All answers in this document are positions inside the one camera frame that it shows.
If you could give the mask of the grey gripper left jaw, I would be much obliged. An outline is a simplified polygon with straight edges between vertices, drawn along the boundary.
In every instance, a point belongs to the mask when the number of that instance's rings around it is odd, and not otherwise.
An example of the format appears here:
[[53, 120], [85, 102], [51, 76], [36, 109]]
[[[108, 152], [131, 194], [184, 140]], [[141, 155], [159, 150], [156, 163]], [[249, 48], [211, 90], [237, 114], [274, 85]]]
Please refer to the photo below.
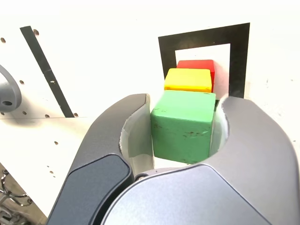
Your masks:
[[153, 169], [150, 97], [133, 94], [88, 129], [48, 217], [49, 225], [98, 225], [114, 199]]

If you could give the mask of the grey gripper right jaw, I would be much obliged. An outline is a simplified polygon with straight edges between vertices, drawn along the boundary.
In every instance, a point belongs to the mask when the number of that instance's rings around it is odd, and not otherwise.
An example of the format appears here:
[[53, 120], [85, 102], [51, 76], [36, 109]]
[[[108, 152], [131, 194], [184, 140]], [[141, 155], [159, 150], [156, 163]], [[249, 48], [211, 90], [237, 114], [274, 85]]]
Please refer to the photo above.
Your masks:
[[218, 105], [227, 140], [205, 161], [148, 176], [111, 204], [104, 225], [295, 225], [297, 157], [254, 102]]

